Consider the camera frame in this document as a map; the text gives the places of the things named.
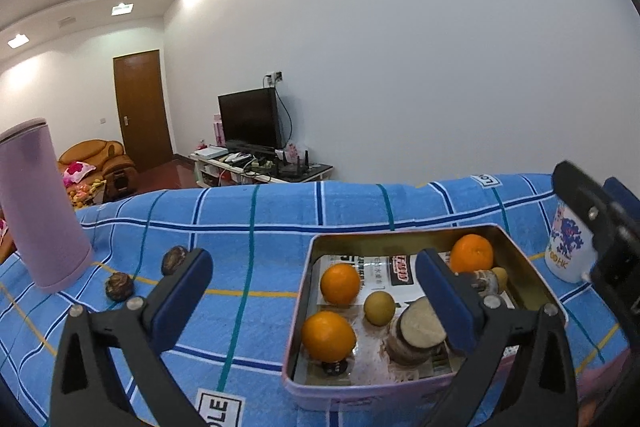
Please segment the person's right hand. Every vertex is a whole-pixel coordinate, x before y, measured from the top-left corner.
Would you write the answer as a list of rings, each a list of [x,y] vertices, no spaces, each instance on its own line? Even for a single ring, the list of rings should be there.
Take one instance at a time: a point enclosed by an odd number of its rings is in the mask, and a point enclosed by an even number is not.
[[[598,405],[620,379],[629,355],[630,350],[625,349],[613,361],[597,369],[586,369],[579,378],[577,384],[579,427],[591,424]]]

